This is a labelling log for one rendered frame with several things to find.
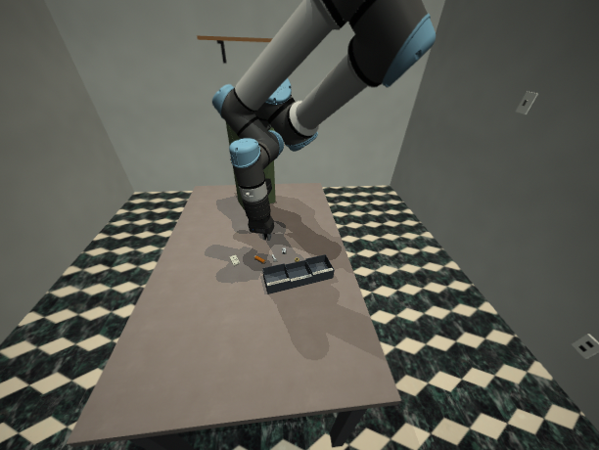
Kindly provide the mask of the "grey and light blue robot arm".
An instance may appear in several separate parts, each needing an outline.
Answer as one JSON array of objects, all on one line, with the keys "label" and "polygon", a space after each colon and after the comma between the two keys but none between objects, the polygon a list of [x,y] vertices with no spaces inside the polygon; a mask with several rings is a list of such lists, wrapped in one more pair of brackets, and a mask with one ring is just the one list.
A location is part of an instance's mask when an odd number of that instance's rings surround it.
[{"label": "grey and light blue robot arm", "polygon": [[[238,186],[260,187],[263,169],[284,143],[293,152],[304,148],[321,122],[367,86],[395,83],[435,43],[430,18],[422,0],[303,0],[236,86],[227,84],[212,98],[240,138],[229,147]],[[355,33],[348,56],[296,102],[288,77],[346,23]]]}]

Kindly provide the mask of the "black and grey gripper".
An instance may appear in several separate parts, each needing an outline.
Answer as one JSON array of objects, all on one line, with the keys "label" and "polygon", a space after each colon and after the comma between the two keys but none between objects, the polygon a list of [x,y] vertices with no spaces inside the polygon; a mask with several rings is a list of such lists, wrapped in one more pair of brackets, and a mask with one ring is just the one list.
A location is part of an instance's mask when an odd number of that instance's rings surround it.
[{"label": "black and grey gripper", "polygon": [[[249,219],[249,229],[252,233],[260,233],[264,240],[270,241],[274,229],[274,221],[270,215],[270,204],[268,195],[272,190],[271,179],[265,178],[260,187],[254,189],[242,189],[240,193]],[[267,195],[268,194],[268,195]]]}]

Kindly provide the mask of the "dark grey rack of bins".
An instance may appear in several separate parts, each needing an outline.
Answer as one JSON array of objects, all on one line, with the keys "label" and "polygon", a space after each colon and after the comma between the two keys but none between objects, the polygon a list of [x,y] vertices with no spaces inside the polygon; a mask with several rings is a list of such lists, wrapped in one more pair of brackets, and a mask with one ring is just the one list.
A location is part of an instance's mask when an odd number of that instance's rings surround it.
[{"label": "dark grey rack of bins", "polygon": [[333,279],[334,271],[324,254],[299,262],[265,267],[263,279],[267,293],[271,294]]}]

